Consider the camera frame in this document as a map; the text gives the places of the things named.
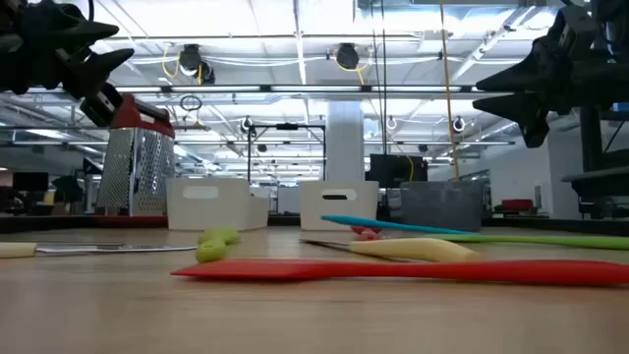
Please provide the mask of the teal silicone spatula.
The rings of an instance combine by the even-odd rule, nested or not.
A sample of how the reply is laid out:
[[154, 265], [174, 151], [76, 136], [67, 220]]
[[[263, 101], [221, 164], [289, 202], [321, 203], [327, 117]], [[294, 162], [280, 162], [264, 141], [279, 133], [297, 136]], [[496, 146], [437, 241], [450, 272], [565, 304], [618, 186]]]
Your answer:
[[431, 227], [431, 226], [422, 226], [422, 225], [402, 224], [402, 223], [389, 222], [389, 221], [379, 221], [375, 219], [361, 218], [357, 216], [348, 216], [348, 215], [322, 215], [320, 219], [337, 223], [337, 224], [348, 225], [348, 226], [363, 226], [363, 227], [369, 227], [369, 228], [382, 228], [382, 229], [388, 228], [388, 229], [395, 229], [395, 230], [401, 230], [401, 231], [414, 231], [414, 232], [425, 232], [425, 233], [436, 233], [436, 234], [454, 234], [454, 235], [467, 235], [468, 234], [468, 231], [438, 228], [438, 227]]

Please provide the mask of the grey plastic bin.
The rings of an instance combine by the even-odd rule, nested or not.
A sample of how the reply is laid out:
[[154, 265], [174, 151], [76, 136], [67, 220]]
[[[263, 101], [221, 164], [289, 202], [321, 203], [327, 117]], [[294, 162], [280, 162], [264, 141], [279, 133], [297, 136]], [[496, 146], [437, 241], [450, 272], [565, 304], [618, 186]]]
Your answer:
[[483, 185], [477, 181], [405, 182], [400, 192], [407, 224], [467, 232], [482, 228]]

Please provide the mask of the cream-handled table knife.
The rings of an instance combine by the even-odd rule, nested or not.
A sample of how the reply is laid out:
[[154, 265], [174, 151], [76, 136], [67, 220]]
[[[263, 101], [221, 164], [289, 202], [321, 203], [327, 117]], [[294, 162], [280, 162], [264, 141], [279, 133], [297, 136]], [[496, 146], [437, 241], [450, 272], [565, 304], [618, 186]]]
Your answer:
[[301, 239], [301, 243], [380, 259], [411, 259], [433, 263], [480, 261], [483, 256], [453, 242], [433, 238], [384, 239], [339, 243]]
[[82, 256], [117, 253], [156, 253], [192, 251], [196, 246], [151, 246], [129, 244], [64, 244], [0, 242], [0, 259], [48, 256]]

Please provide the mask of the black background monitor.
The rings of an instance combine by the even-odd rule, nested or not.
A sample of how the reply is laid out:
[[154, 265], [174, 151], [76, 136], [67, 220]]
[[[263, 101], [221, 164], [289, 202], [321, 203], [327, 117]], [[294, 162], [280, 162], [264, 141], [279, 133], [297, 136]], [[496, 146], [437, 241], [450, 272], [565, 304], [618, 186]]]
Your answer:
[[419, 156], [372, 153], [365, 179], [377, 182], [380, 188], [399, 188], [402, 183], [427, 181], [428, 167]]

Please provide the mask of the red background seat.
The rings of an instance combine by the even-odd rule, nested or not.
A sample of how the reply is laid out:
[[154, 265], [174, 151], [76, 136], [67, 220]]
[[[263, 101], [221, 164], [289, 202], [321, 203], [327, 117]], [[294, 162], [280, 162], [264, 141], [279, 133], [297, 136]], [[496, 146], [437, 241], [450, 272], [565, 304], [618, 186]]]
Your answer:
[[530, 199], [508, 199], [503, 200], [500, 207], [506, 211], [530, 211], [535, 208], [535, 204]]

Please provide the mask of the black metal stand frame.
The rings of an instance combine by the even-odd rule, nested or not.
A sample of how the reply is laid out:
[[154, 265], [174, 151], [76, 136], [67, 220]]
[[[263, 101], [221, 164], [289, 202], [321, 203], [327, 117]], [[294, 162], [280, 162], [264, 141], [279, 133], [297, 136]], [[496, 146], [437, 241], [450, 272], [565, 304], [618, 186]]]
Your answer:
[[[327, 135], [326, 135], [326, 127], [325, 125], [320, 124], [304, 124], [304, 123], [277, 123], [277, 124], [255, 124], [251, 123], [247, 129], [247, 181], [251, 184], [252, 182], [252, 131], [253, 129], [262, 128], [262, 131], [257, 134], [257, 138], [261, 138], [264, 133], [268, 129], [274, 129], [277, 131], [297, 131], [299, 129], [306, 129], [310, 132], [315, 138], [318, 139], [319, 143], [322, 145], [322, 177], [325, 181], [327, 178]], [[321, 129], [322, 138], [320, 139], [314, 132], [313, 129]]]

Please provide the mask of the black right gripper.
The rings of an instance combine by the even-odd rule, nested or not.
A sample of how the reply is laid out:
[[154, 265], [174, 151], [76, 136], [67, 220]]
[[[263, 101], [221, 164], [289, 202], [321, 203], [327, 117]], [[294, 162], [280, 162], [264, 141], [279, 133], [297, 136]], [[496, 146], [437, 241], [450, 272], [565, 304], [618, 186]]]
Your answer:
[[[562, 7], [521, 62], [476, 88], [542, 91], [561, 107], [629, 100], [629, 4]], [[514, 122], [527, 148], [539, 148], [548, 134], [548, 109], [532, 93], [481, 98], [473, 107]]]

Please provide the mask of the green silicone spatula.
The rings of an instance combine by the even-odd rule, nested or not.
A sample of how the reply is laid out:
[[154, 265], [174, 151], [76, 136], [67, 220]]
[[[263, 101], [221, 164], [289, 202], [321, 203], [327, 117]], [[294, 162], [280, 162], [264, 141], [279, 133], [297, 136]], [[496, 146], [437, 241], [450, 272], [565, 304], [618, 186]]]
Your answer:
[[432, 238], [459, 243], [526, 243], [585, 249], [629, 251], [629, 238], [603, 236], [501, 236], [501, 235], [432, 235]]

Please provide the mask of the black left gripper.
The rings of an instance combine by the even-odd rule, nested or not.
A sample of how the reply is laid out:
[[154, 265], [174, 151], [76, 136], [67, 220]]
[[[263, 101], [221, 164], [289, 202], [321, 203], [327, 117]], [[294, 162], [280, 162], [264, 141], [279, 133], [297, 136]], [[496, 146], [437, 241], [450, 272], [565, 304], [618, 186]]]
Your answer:
[[0, 92], [17, 95], [33, 88], [63, 89], [98, 127], [111, 125], [122, 94], [109, 74], [133, 56], [131, 48], [98, 54], [97, 41], [119, 31], [71, 3], [0, 0]]

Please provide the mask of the red silicone spoon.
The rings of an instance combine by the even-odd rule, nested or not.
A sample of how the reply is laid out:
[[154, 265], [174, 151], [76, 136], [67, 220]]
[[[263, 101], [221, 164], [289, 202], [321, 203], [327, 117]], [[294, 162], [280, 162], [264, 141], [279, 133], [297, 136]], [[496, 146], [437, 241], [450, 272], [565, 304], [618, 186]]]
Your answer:
[[352, 226], [351, 231], [355, 234], [354, 240], [356, 242], [375, 241], [382, 238], [381, 228]]

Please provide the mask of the dark background monitor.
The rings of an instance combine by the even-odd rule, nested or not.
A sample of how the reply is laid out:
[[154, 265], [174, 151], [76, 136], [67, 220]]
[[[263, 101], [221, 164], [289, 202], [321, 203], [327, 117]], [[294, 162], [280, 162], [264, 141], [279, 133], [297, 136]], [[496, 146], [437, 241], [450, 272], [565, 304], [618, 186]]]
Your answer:
[[49, 174], [46, 172], [14, 172], [12, 186], [20, 192], [46, 192]]

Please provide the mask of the green silicone spoon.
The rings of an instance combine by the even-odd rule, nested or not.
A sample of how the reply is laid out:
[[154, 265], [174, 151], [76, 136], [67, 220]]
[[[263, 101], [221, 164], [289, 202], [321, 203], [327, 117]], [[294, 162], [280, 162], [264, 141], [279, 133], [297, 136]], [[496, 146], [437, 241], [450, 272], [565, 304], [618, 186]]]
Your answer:
[[235, 228], [210, 228], [198, 238], [196, 260], [199, 264], [222, 260], [230, 248], [240, 242]]

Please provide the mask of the red silicone spatula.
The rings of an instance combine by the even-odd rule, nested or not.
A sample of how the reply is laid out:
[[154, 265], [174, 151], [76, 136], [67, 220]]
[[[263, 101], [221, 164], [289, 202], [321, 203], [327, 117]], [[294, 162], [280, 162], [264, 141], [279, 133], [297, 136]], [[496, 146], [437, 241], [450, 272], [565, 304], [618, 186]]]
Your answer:
[[172, 274], [229, 280], [289, 281], [349, 277], [407, 277], [574, 286], [629, 285], [629, 265], [571, 260], [422, 264], [309, 259], [231, 259], [190, 265], [174, 270]]

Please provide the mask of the grey computer desk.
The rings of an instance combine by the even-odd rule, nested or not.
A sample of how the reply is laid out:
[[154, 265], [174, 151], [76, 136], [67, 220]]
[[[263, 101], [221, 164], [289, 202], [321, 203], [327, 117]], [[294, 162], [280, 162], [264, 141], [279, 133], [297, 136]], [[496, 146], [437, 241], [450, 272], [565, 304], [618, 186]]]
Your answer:
[[583, 171], [562, 178], [591, 219], [629, 219], [629, 147], [611, 150], [629, 112], [584, 108], [580, 113]]

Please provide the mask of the white plastic bin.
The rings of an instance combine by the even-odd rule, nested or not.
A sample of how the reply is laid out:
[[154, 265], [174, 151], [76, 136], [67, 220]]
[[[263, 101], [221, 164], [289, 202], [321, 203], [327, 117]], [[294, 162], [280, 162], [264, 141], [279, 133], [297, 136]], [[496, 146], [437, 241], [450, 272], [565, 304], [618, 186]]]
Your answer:
[[267, 226], [269, 196], [256, 196], [245, 179], [173, 178], [167, 182], [168, 227], [178, 231]]
[[300, 224], [304, 231], [340, 231], [349, 226], [324, 216], [375, 219], [379, 186], [374, 181], [306, 181], [298, 184]]

